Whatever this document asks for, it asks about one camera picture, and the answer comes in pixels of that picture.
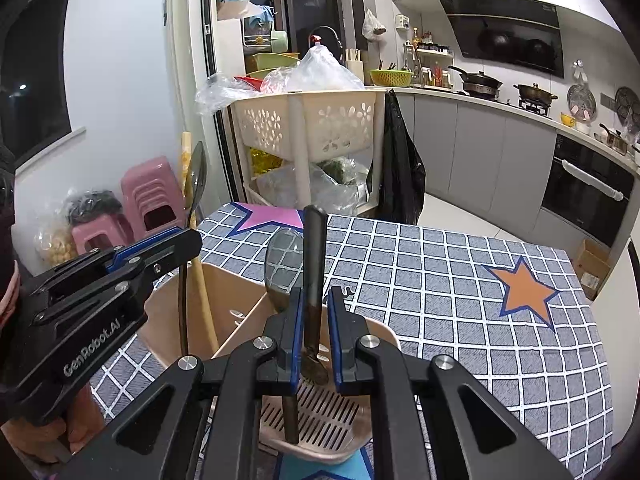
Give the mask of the person left hand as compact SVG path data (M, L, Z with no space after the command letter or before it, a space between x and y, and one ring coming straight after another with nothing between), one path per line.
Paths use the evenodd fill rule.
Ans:
M52 420L46 426L34 426L24 418L11 419L2 426L2 432L14 450L45 464L54 464L60 459L53 452L53 442L66 437L70 452L74 454L104 426L104 417L87 384L78 392L64 418Z

